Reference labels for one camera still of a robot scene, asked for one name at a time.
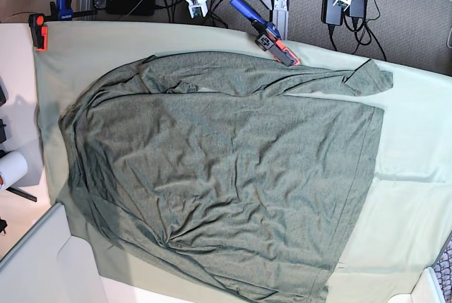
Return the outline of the white paper roll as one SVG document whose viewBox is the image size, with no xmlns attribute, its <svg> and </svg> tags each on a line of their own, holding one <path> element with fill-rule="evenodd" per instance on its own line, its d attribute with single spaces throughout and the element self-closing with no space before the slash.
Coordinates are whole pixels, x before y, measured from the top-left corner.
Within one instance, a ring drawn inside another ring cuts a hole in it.
<svg viewBox="0 0 452 303">
<path fill-rule="evenodd" d="M 0 160 L 1 191 L 13 186 L 28 172 L 28 164 L 18 151 L 11 151 Z"/>
</svg>

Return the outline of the black power adapter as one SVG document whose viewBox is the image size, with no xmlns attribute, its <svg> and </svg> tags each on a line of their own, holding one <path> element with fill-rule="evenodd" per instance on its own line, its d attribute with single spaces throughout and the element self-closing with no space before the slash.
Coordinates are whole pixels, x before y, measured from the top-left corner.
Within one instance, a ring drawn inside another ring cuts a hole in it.
<svg viewBox="0 0 452 303">
<path fill-rule="evenodd" d="M 353 0 L 347 12 L 351 18 L 365 19 L 367 16 L 367 0 Z"/>
<path fill-rule="evenodd" d="M 343 10 L 334 4 L 335 0 L 322 0 L 321 22 L 326 25 L 341 26 L 343 24 Z"/>
</svg>

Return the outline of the blue orange bar clamp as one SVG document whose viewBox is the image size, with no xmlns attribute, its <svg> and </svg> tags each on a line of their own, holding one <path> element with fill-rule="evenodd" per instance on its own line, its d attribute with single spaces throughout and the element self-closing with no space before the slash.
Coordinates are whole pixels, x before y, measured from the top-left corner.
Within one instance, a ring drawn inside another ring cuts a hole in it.
<svg viewBox="0 0 452 303">
<path fill-rule="evenodd" d="M 276 26 L 265 21 L 247 2 L 243 0 L 231 0 L 230 4 L 240 12 L 258 32 L 255 43 L 265 52 L 270 52 L 273 57 L 286 66 L 298 66 L 299 58 L 281 40 Z"/>
</svg>

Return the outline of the orange black corner clamp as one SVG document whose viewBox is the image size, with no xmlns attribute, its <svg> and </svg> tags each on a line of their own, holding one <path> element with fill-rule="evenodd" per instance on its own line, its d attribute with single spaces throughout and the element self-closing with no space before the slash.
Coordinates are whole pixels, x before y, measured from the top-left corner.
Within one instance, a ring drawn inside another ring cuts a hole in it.
<svg viewBox="0 0 452 303">
<path fill-rule="evenodd" d="M 94 16 L 96 10 L 77 11 L 72 7 L 72 0 L 56 0 L 49 3 L 50 14 L 46 16 L 43 13 L 32 13 L 28 17 L 28 26 L 30 29 L 33 47 L 40 52 L 47 50 L 48 40 L 48 22 L 70 21 L 74 18 Z"/>
</svg>

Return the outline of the light green table cloth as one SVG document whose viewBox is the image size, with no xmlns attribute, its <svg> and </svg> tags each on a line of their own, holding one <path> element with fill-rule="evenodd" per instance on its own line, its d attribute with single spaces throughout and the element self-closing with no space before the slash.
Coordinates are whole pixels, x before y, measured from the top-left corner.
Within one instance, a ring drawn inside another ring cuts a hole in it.
<svg viewBox="0 0 452 303">
<path fill-rule="evenodd" d="M 164 295 L 172 301 L 233 302 L 234 297 L 156 268 L 112 246 L 69 198 L 60 115 L 108 71 L 150 55 L 222 51 L 261 56 L 250 35 L 220 28 L 162 23 L 61 22 L 35 52 L 37 126 L 51 201 L 66 209 L 71 233 L 93 248 L 108 298 Z M 422 271 L 451 235 L 451 79 L 379 62 L 393 87 L 361 97 L 385 111 L 375 178 L 338 267 L 329 302 L 409 302 Z"/>
</svg>

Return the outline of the green T-shirt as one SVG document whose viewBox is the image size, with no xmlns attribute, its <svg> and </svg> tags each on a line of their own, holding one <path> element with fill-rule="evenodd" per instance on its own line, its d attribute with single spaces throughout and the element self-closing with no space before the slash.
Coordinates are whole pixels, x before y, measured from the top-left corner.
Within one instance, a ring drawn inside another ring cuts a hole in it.
<svg viewBox="0 0 452 303">
<path fill-rule="evenodd" d="M 324 302 L 374 178 L 393 86 L 229 52 L 149 57 L 59 120 L 71 198 L 110 243 L 249 302 Z"/>
</svg>

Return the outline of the black power adapter left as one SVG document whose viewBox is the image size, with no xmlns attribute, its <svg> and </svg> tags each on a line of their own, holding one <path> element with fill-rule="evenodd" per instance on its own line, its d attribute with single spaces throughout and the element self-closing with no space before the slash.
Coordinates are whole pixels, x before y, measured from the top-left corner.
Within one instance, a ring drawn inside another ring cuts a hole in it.
<svg viewBox="0 0 452 303">
<path fill-rule="evenodd" d="M 343 24 L 343 10 L 334 4 L 335 0 L 322 0 L 321 22 L 326 25 L 341 26 Z"/>
</svg>

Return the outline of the black power adapter right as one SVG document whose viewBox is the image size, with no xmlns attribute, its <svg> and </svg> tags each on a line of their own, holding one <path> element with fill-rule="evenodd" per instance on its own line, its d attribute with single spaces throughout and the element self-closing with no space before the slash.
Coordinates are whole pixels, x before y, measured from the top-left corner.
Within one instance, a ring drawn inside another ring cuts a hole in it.
<svg viewBox="0 0 452 303">
<path fill-rule="evenodd" d="M 351 18 L 365 19 L 367 16 L 367 0 L 353 0 L 347 12 Z"/>
</svg>

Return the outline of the black power brick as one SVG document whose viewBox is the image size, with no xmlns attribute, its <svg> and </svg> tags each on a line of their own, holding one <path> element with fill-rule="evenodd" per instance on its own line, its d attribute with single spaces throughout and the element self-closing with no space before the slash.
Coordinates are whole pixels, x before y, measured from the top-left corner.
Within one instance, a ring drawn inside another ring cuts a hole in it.
<svg viewBox="0 0 452 303">
<path fill-rule="evenodd" d="M 152 16 L 155 0 L 106 0 L 105 12 L 119 16 Z"/>
</svg>

